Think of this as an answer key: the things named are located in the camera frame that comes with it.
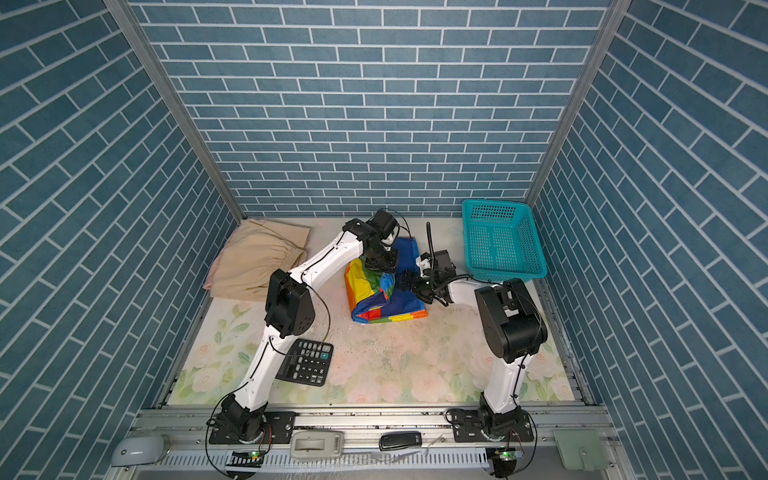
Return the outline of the multicolour cloth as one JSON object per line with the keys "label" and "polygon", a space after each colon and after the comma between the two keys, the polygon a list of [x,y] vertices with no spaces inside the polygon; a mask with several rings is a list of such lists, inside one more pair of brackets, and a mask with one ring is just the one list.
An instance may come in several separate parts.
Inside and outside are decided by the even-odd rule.
{"label": "multicolour cloth", "polygon": [[353,322],[378,324],[407,321],[428,316],[425,303],[410,290],[401,288],[397,278],[404,273],[420,276],[417,266],[418,243],[415,239],[398,238],[394,250],[399,253],[394,273],[368,270],[364,257],[351,261],[344,272],[344,281]]}

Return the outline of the beige shorts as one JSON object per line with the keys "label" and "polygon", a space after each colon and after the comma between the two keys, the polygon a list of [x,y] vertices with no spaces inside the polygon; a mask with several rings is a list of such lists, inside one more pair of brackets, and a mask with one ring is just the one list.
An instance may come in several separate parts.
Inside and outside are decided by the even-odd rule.
{"label": "beige shorts", "polygon": [[310,229],[273,220],[248,219],[225,243],[215,285],[216,298],[264,301],[272,273],[303,261]]}

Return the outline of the pink shorts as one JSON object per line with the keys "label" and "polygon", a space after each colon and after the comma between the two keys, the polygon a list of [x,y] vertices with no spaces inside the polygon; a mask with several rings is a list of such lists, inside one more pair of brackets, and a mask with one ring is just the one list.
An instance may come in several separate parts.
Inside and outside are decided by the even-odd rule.
{"label": "pink shorts", "polygon": [[216,273],[217,273],[217,271],[219,269],[221,257],[222,257],[222,254],[219,254],[215,258],[215,260],[213,261],[213,263],[212,263],[212,265],[210,267],[210,270],[209,270],[209,272],[208,272],[208,274],[206,276],[206,279],[205,279],[205,282],[204,282],[204,285],[203,285],[203,288],[205,290],[210,291],[214,287],[214,285],[215,285],[215,277],[216,277]]}

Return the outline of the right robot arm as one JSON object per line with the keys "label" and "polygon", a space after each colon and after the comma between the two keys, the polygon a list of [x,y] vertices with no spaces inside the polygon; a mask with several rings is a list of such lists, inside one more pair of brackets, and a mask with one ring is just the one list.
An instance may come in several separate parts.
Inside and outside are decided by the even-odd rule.
{"label": "right robot arm", "polygon": [[548,331],[530,292],[519,279],[495,283],[469,274],[442,280],[406,271],[395,285],[427,303],[465,304],[477,309],[488,348],[495,356],[488,385],[474,418],[489,439],[531,441],[534,420],[520,405],[527,367],[548,339]]}

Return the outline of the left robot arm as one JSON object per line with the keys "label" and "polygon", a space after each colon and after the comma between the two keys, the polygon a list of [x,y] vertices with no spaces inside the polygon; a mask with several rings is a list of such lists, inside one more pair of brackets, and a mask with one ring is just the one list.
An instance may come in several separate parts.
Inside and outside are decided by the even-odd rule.
{"label": "left robot arm", "polygon": [[314,323],[317,289],[349,262],[364,257],[372,269],[396,270],[393,249],[399,224],[384,209],[368,220],[347,221],[341,232],[317,254],[289,271],[275,270],[269,279],[265,328],[257,353],[238,388],[225,394],[206,422],[238,443],[253,443],[265,432],[264,412],[279,369],[294,342]]}

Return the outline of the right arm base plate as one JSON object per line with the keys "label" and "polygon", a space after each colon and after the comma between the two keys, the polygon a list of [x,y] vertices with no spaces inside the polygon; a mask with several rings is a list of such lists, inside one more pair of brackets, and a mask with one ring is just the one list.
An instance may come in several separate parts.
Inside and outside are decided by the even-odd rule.
{"label": "right arm base plate", "polygon": [[522,408],[498,414],[487,407],[477,410],[451,408],[444,412],[457,443],[481,441],[531,442],[535,438],[528,412]]}

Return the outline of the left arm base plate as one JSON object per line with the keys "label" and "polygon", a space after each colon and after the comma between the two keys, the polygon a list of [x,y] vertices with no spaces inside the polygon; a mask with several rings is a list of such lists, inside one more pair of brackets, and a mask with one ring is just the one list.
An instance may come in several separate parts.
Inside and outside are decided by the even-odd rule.
{"label": "left arm base plate", "polygon": [[267,434],[271,435],[271,444],[289,444],[294,430],[296,413],[292,411],[267,411],[262,416],[259,435],[255,440],[241,440],[236,428],[221,413],[207,422],[210,429],[208,442],[213,445],[267,444]]}

